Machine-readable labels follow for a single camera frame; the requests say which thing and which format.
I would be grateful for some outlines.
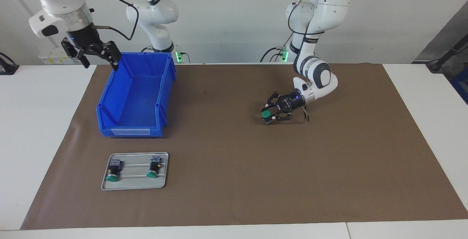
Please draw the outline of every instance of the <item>white wall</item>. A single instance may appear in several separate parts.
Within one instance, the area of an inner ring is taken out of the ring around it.
[[[40,42],[29,30],[28,16],[9,1],[0,4],[0,50],[22,64],[36,64],[33,47]],[[37,0],[25,1],[34,12],[40,9]],[[168,28],[193,62],[256,62],[289,36],[284,14],[295,0],[172,1],[179,7],[180,18]],[[346,21],[322,36],[317,54],[329,62],[411,63],[466,1],[352,0]],[[115,0],[87,3],[96,10],[96,24],[130,33],[124,4]],[[149,45],[141,30],[132,42],[106,30],[101,36],[103,41],[115,40],[122,51],[139,51]],[[41,44],[50,46],[47,40]]]

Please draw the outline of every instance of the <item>green indicator light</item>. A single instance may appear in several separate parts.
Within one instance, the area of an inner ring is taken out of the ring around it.
[[[175,52],[175,55],[177,57],[177,62],[182,62],[183,61],[182,55],[179,52]]]
[[[287,62],[289,56],[289,51],[287,49],[283,50],[283,57],[281,58],[282,62]]]

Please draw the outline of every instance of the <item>black stand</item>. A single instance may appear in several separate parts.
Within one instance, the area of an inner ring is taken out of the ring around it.
[[[13,75],[15,74],[16,70],[20,67],[17,64],[7,64],[7,62],[0,58],[0,66],[3,68],[4,71],[0,71],[0,75]]]
[[[460,49],[462,49],[462,47],[468,43],[468,34],[465,35],[465,37],[463,37],[463,39],[461,39],[461,41],[459,41],[457,44],[455,44],[455,46],[453,46],[452,49],[450,49],[443,57],[440,58],[440,60],[434,64],[426,64],[426,66],[428,67],[428,69],[431,71],[431,73],[433,74],[438,74],[440,73],[440,68],[442,67],[442,65],[448,61],[448,59],[450,59],[453,55],[455,55],[457,52],[460,51]]]

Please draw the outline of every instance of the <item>blue plastic bin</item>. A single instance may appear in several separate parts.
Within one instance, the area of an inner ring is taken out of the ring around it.
[[[468,68],[460,72],[457,77],[453,78],[450,83],[458,94],[468,104]]]
[[[162,137],[176,69],[170,53],[122,53],[97,105],[104,136]]]

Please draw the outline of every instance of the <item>cable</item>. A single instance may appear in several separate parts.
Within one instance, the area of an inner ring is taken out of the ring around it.
[[[113,27],[109,27],[109,26],[95,26],[96,29],[111,29],[115,32],[117,32],[118,34],[122,35],[126,40],[128,41],[131,41],[133,39],[133,36],[135,34],[135,30],[137,29],[137,25],[138,25],[138,19],[139,19],[139,16],[140,16],[140,12],[138,11],[138,9],[133,5],[133,4],[130,4],[129,2],[125,1],[125,0],[118,0],[124,4],[126,4],[127,6],[129,7],[132,7],[136,12],[137,12],[137,18],[135,20],[135,26],[133,26],[133,30],[132,30],[132,34],[130,35],[130,37],[127,37],[125,34],[123,34],[121,31],[117,30],[117,29],[114,29]]]
[[[189,58],[189,63],[192,64],[192,61],[190,61],[190,55],[187,52],[181,52],[180,55],[187,55]]]
[[[283,55],[283,54],[282,54],[282,53],[278,53],[278,54],[275,54],[275,55],[271,56],[271,59],[269,59],[269,62],[272,62],[274,56],[276,56],[276,59],[278,59],[278,56],[281,56],[281,55]]]
[[[310,122],[309,113],[307,113],[307,105],[303,106],[302,108],[302,110],[304,111],[304,118],[307,120],[307,122]]]
[[[291,33],[291,35],[289,36],[289,38],[286,40],[286,42],[283,44],[283,47],[286,47],[286,44],[288,44],[288,41],[291,39],[291,37],[293,36],[294,33]]]
[[[468,46],[466,46],[465,48],[459,50],[456,54],[453,54],[452,57],[455,56],[455,55],[457,55],[457,54],[462,53],[463,51],[465,51],[465,49],[468,49]],[[432,61],[428,61],[428,62],[426,62],[426,64],[431,63],[431,62],[435,62],[435,61],[438,61],[438,60],[441,60],[441,59],[442,59],[442,58],[435,59],[435,60],[432,60]]]
[[[142,49],[140,52],[144,52],[148,49],[148,47],[145,47],[144,49]]]
[[[16,63],[15,63],[10,57],[8,57],[6,54],[0,52],[0,55],[2,55],[3,57],[5,57],[7,60],[11,61],[11,63],[13,63],[14,65],[16,65]]]
[[[314,34],[320,34],[320,33],[323,33],[323,32],[319,32],[319,33],[307,33],[307,29],[306,29],[306,32],[305,33],[301,33],[301,32],[297,32],[295,30],[293,30],[291,28],[291,16],[293,15],[292,13],[294,12],[294,10],[299,6],[299,4],[302,2],[302,0],[297,0],[296,4],[294,5],[294,7],[292,8],[291,10],[291,13],[289,13],[289,17],[288,17],[288,28],[289,30],[291,30],[293,33],[295,34],[300,34],[300,35],[314,35]]]
[[[262,61],[264,60],[264,58],[266,57],[266,55],[267,55],[269,52],[274,51],[275,49],[278,50],[277,47],[273,47],[273,48],[267,50],[267,51],[265,52],[265,54],[262,56],[262,59],[260,60],[260,62],[262,62]]]

